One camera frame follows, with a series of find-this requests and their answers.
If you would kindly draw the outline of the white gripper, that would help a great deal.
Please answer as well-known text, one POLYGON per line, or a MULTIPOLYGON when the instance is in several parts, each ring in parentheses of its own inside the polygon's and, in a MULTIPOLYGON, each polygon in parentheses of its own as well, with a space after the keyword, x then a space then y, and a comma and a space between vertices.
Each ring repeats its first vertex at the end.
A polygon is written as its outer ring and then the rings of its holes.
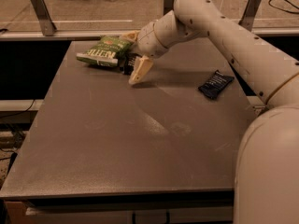
POLYGON ((135 53, 139 55, 146 55, 135 58, 134 70, 129 78, 130 85, 135 85, 142 81, 144 76, 153 66, 152 59, 160 58, 168 52, 168 48, 163 46, 158 40, 154 31, 154 24, 155 22, 151 21, 140 31, 133 30, 120 36, 120 39, 122 40, 135 43, 133 46, 133 51, 135 53))

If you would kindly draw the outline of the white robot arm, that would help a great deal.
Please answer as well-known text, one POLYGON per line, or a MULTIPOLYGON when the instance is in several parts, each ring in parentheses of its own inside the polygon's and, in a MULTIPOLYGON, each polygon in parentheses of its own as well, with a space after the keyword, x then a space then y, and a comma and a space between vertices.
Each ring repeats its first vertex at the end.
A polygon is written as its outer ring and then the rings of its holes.
POLYGON ((173 9, 125 34, 140 59, 136 84, 179 42, 206 37, 268 111, 245 132, 235 171, 234 224, 299 224, 299 63, 226 18, 211 0, 175 0, 173 9))

